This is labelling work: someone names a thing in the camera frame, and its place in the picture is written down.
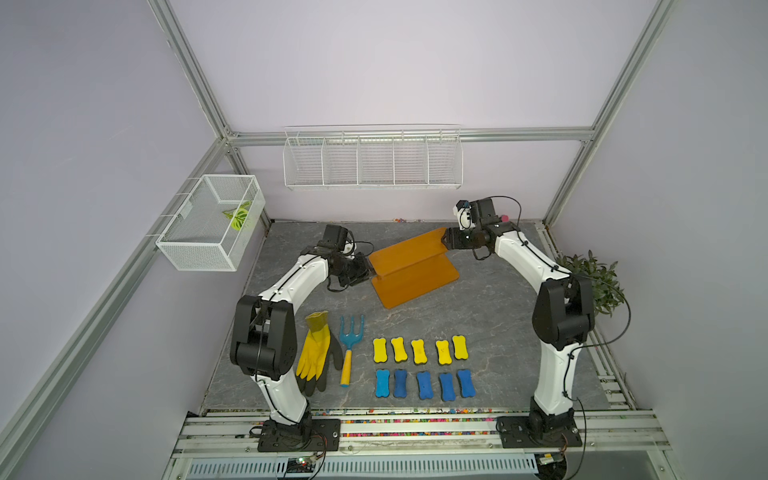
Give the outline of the orange two-tier wooden shelf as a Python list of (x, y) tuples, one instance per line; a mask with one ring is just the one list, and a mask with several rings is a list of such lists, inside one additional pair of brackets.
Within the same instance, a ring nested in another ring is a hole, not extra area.
[(459, 279), (439, 228), (373, 252), (372, 285), (386, 309), (393, 309)]

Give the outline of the yellow whiteboard eraser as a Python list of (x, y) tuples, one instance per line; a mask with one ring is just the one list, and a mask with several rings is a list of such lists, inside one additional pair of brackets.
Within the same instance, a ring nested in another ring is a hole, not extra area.
[(393, 349), (394, 361), (396, 363), (406, 362), (408, 360), (408, 354), (405, 348), (404, 338), (395, 337), (392, 338), (390, 342)]
[(424, 365), (428, 362), (426, 355), (425, 342), (423, 339), (415, 339), (410, 342), (413, 352), (413, 362), (415, 365)]
[(469, 351), (467, 348), (467, 341), (464, 335), (454, 335), (452, 337), (454, 358), (459, 361), (469, 359)]
[(375, 338), (373, 340), (373, 349), (373, 360), (376, 364), (383, 364), (388, 361), (386, 338)]
[(448, 340), (437, 340), (435, 346), (438, 356), (438, 364), (441, 366), (451, 365), (452, 356), (450, 342)]

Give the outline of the blue whiteboard eraser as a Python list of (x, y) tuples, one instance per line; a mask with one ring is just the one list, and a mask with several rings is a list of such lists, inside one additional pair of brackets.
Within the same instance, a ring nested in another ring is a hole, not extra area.
[(388, 398), (390, 396), (390, 375), (387, 369), (378, 369), (376, 371), (375, 396), (377, 398)]
[(420, 400), (429, 400), (434, 398), (432, 388), (431, 374), (428, 371), (421, 371), (416, 374), (418, 385), (418, 395)]
[(456, 400), (453, 375), (450, 373), (440, 373), (438, 375), (441, 391), (441, 400), (443, 402), (452, 402)]
[(473, 398), (476, 396), (476, 389), (472, 379), (472, 373), (468, 369), (460, 369), (457, 371), (457, 379), (460, 386), (460, 394), (462, 398)]
[(407, 377), (408, 372), (406, 370), (397, 369), (394, 371), (393, 396), (395, 398), (404, 399), (407, 397)]

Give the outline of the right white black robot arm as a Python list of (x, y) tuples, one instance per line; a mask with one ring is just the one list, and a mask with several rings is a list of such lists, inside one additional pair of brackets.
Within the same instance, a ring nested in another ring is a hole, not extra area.
[(541, 358), (526, 430), (537, 442), (573, 431), (575, 366), (595, 325), (591, 280), (558, 265), (509, 222), (450, 227), (441, 242), (449, 250), (487, 248), (534, 289), (532, 327), (541, 344)]

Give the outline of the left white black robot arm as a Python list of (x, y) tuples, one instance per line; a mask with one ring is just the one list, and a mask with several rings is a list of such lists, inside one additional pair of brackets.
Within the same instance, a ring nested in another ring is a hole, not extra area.
[(298, 345), (295, 314), (321, 284), (335, 277), (337, 292), (375, 274), (361, 252), (310, 250), (272, 286), (237, 303), (230, 361), (259, 386), (270, 409), (270, 420), (280, 427), (301, 428), (308, 423), (308, 398), (323, 392), (327, 370), (343, 369), (342, 345), (332, 333), (328, 314), (307, 319), (304, 345)]

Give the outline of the blue yellow garden fork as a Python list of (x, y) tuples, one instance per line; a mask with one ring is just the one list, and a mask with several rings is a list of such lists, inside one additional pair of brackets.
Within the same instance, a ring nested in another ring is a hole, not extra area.
[(344, 363), (341, 370), (340, 385), (349, 387), (352, 373), (352, 350), (360, 343), (364, 336), (365, 316), (360, 315), (358, 320), (354, 316), (340, 318), (339, 339), (345, 348)]

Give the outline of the yellow black gardening glove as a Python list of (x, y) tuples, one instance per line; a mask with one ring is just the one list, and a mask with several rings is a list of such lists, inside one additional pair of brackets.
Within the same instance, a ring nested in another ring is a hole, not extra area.
[(308, 332), (298, 360), (296, 379), (300, 391), (307, 397), (326, 390), (330, 367), (337, 371), (343, 368), (341, 342), (331, 331), (328, 318), (327, 311), (314, 312), (305, 318)]

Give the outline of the green toy in basket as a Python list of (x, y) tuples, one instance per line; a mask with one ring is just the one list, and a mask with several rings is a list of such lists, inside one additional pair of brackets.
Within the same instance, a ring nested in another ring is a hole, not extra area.
[(223, 215), (230, 221), (230, 227), (240, 231), (248, 218), (251, 201), (246, 201), (232, 210), (224, 211)]

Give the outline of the potted green plant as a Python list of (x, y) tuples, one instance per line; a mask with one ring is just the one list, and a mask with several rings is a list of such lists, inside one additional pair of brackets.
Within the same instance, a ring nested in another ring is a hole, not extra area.
[(616, 272), (617, 262), (602, 262), (591, 250), (586, 255), (559, 255), (557, 262), (572, 273), (590, 279), (597, 313), (612, 316), (625, 302), (624, 289)]

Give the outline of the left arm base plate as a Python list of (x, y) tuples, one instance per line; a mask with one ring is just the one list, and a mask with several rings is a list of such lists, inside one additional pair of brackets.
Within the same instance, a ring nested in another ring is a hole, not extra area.
[(257, 450), (261, 453), (300, 451), (337, 451), (341, 440), (338, 419), (308, 418), (297, 425), (266, 420), (259, 434)]

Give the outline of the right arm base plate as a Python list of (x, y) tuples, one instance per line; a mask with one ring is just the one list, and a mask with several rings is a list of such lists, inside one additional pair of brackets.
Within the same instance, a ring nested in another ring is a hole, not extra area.
[(565, 450), (582, 447), (584, 441), (571, 412), (564, 415), (501, 416), (496, 431), (505, 449), (548, 448)]

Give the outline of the aluminium rail frame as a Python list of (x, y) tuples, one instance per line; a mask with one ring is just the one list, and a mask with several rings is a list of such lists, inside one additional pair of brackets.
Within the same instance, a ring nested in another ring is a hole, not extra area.
[(261, 411), (184, 421), (166, 479), (682, 479), (650, 410), (588, 411), (550, 446), (520, 412), (492, 409), (317, 410), (318, 432), (281, 452)]

